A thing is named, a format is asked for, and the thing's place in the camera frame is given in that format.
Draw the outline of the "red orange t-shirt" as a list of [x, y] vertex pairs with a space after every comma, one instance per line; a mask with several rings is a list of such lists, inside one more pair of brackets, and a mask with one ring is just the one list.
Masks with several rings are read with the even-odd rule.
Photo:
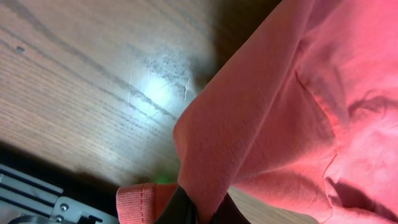
[[397, 1], [282, 1], [174, 127], [176, 184], [122, 187], [154, 223], [177, 186], [210, 223], [230, 187], [319, 223], [397, 222]]

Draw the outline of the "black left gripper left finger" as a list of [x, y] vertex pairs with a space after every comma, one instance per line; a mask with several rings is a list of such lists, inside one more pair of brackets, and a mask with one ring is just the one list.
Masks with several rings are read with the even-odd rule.
[[197, 224], [196, 207], [181, 186], [177, 186], [166, 208], [154, 224]]

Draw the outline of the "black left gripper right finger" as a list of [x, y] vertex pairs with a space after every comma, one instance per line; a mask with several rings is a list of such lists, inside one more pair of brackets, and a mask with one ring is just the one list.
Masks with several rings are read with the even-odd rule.
[[229, 194], [226, 194], [210, 224], [251, 224], [239, 211]]

